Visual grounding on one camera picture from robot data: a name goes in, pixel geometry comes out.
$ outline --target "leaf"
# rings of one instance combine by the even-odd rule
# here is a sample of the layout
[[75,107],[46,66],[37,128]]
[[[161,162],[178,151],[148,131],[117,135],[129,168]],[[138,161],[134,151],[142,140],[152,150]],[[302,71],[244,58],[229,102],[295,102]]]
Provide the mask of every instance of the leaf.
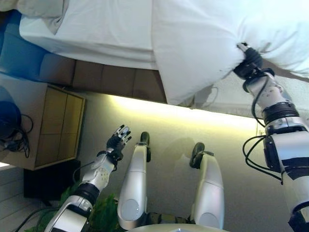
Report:
[[112,194],[96,202],[89,218],[93,232],[113,232],[120,228],[117,218],[117,204],[113,198]]
[[50,211],[50,212],[43,212],[42,214],[45,214],[39,224],[39,232],[43,232],[45,230],[45,227],[47,226],[47,224],[50,222],[50,220],[53,218],[53,216],[56,214],[56,210],[55,211]]
[[72,195],[75,190],[78,188],[80,181],[76,182],[73,186],[68,187],[62,194],[59,202],[59,207],[63,205],[63,203],[67,200],[67,198]]
[[29,229],[26,229],[25,232],[35,232],[35,227],[31,227]]

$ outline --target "black cable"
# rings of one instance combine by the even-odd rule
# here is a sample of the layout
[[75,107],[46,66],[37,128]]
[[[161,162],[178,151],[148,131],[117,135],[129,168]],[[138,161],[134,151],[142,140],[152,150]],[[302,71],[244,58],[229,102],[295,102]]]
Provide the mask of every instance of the black cable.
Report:
[[33,129],[33,120],[32,120],[32,118],[29,115],[21,114],[21,116],[27,117],[30,120],[30,122],[31,122],[31,128],[28,131],[26,131],[26,133],[28,134]]
[[218,87],[212,87],[211,89],[217,90],[217,91],[216,91],[216,96],[215,96],[214,99],[211,101],[211,103],[209,103],[209,104],[203,106],[203,108],[207,108],[207,107],[211,106],[211,105],[214,104],[214,102],[217,100],[217,97],[218,97],[218,95],[219,95],[219,89],[218,89]]
[[[247,164],[249,167],[251,167],[251,168],[253,168],[253,169],[256,169],[257,171],[260,171],[260,172],[262,172],[262,173],[265,173],[265,174],[267,174],[267,175],[269,175],[269,176],[272,176],[273,178],[276,178],[277,180],[282,181],[282,179],[281,179],[280,177],[278,177],[278,176],[276,176],[276,175],[274,175],[274,174],[272,174],[272,173],[270,173],[270,172],[264,171],[264,170],[271,171],[271,169],[266,168],[266,167],[263,167],[263,166],[260,166],[260,165],[256,164],[255,162],[253,162],[253,161],[249,158],[249,155],[251,154],[251,152],[253,151],[253,149],[254,149],[265,137],[266,137],[265,135],[258,135],[258,136],[255,136],[255,137],[252,137],[252,138],[248,139],[248,140],[243,144],[243,146],[242,146],[242,152],[243,152],[243,155],[244,155],[245,158],[246,158],[246,159],[245,159],[245,162],[246,162],[246,164]],[[245,146],[246,146],[246,144],[247,144],[250,140],[256,139],[256,138],[260,138],[260,139],[251,147],[251,149],[249,150],[249,152],[246,153],[246,152],[245,152]]]
[[76,180],[75,180],[75,173],[76,173],[78,170],[80,170],[81,168],[84,168],[84,167],[86,167],[86,166],[88,166],[88,165],[90,165],[90,164],[93,164],[93,163],[94,163],[94,161],[92,161],[91,163],[85,164],[85,165],[83,165],[83,166],[81,166],[81,167],[75,169],[74,172],[73,172],[73,175],[72,175],[73,183],[76,183]]
[[43,217],[45,217],[48,213],[50,212],[53,212],[53,211],[57,211],[58,209],[49,209],[49,210],[46,210],[45,212],[43,212],[37,222],[37,224],[35,225],[35,232],[38,232],[38,229],[39,229],[39,225],[40,225],[40,222],[42,221]]
[[35,215],[36,213],[42,211],[42,210],[46,210],[46,209],[54,209],[54,210],[58,210],[59,208],[58,207],[45,207],[45,208],[42,208],[42,209],[37,209],[35,211],[33,211],[31,214],[28,215],[28,217],[26,217],[26,219],[17,227],[17,229],[15,230],[15,232],[18,232],[20,230],[20,228],[22,228],[26,222],[33,216]]
[[[257,139],[257,138],[260,138],[260,139],[250,148],[250,150],[249,150],[249,151],[247,152],[247,154],[246,154],[246,152],[245,152],[245,146],[246,146],[246,144],[247,144],[249,141],[251,141],[252,139]],[[261,169],[264,169],[264,170],[267,170],[267,171],[271,171],[270,168],[263,167],[263,166],[261,166],[261,165],[255,163],[255,162],[253,162],[253,161],[249,158],[249,156],[250,156],[251,152],[254,150],[254,148],[255,148],[263,139],[265,139],[265,138],[266,138],[265,135],[258,135],[258,136],[255,136],[255,137],[252,137],[252,138],[248,139],[248,140],[244,143],[244,145],[242,146],[242,152],[243,152],[243,154],[244,154],[246,160],[248,160],[249,162],[251,162],[253,165],[255,165],[255,166],[257,166],[257,167],[259,167],[259,168],[261,168]]]
[[30,116],[22,114],[22,116],[27,117],[31,122],[31,127],[28,131],[25,131],[22,126],[13,125],[11,122],[5,121],[2,119],[2,122],[7,123],[10,127],[15,130],[17,133],[11,138],[11,140],[6,141],[3,140],[3,143],[7,143],[7,146],[4,150],[9,150],[12,152],[21,152],[25,153],[25,157],[29,158],[30,155],[30,145],[28,139],[28,133],[30,133],[33,129],[33,120]]
[[266,78],[267,78],[267,79],[266,79],[265,83],[263,84],[263,87],[261,88],[261,90],[259,91],[259,93],[257,94],[257,96],[255,97],[255,99],[253,100],[252,105],[251,105],[251,113],[252,113],[254,119],[255,119],[262,127],[265,127],[265,125],[264,125],[263,123],[261,123],[260,120],[259,120],[259,118],[256,116],[256,113],[255,113],[255,106],[256,106],[257,101],[259,100],[259,97],[260,97],[261,93],[263,92],[263,90],[265,89],[266,85],[268,84],[269,76],[267,75]]

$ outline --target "robot finger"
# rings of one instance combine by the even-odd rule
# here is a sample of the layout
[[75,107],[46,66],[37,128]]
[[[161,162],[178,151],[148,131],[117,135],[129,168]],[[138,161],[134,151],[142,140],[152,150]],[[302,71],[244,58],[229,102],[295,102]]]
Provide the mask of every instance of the robot finger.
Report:
[[124,141],[123,141],[123,143],[122,143],[122,144],[123,144],[123,146],[125,146],[125,145],[127,144],[127,142],[128,142],[130,139],[132,139],[132,137],[131,137],[131,136],[130,136],[130,137],[128,137],[126,140],[124,140]]
[[130,134],[130,128],[129,127],[124,127],[123,129],[120,130],[118,137],[123,139],[125,138],[128,134]]
[[120,131],[122,130],[122,128],[123,127],[125,127],[124,125],[121,125],[115,132],[114,132],[114,134],[113,135],[116,135],[116,136],[118,136],[119,135],[119,133],[120,133]]
[[247,49],[250,48],[250,46],[248,46],[247,43],[238,43],[237,47],[243,52],[246,52]]

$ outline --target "wooden nightstand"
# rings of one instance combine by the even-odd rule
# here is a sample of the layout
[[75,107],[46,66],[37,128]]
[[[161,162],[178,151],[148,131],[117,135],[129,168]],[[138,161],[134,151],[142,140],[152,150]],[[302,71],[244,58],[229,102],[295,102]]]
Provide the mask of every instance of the wooden nightstand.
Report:
[[[28,134],[30,156],[0,152],[0,162],[36,170],[76,158],[85,99],[47,83],[0,76],[0,101],[9,101],[33,120]],[[22,117],[24,129],[30,121]]]

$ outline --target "mattress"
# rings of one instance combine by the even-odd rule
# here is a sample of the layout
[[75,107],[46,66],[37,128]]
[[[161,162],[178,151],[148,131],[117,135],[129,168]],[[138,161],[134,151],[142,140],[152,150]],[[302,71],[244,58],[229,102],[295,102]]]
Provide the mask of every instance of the mattress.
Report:
[[23,16],[20,35],[65,57],[157,70],[151,45],[152,0],[70,0],[56,35]]

